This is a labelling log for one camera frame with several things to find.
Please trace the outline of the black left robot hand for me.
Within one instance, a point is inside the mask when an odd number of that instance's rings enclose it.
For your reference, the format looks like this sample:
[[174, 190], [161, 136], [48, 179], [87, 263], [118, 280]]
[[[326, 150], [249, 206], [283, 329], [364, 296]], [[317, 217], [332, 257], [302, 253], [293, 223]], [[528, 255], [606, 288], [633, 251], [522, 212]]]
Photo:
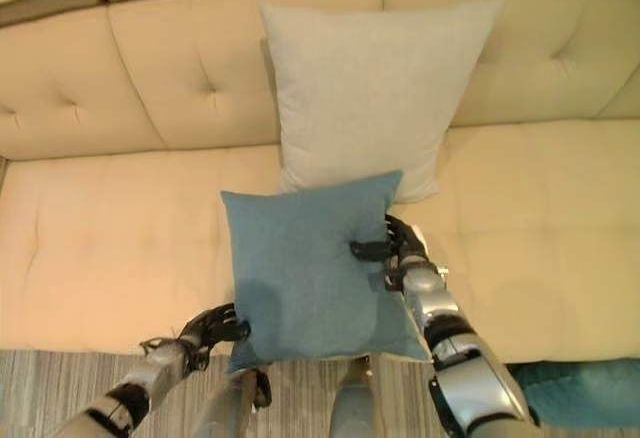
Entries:
[[178, 339], [186, 341], [198, 352], [211, 352], [221, 342], [234, 343], [249, 336], [247, 321], [239, 321], [235, 304], [227, 303], [198, 314], [186, 323]]

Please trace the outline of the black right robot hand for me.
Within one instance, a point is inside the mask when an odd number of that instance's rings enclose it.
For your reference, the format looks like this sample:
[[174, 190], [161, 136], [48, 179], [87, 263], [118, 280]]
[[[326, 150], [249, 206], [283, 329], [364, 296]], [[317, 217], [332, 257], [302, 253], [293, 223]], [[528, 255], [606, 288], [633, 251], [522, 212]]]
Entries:
[[358, 242], [349, 244], [352, 255], [360, 261], [384, 262], [397, 258], [415, 257], [427, 260], [426, 248], [413, 229], [401, 219], [385, 215], [385, 238], [381, 241]]

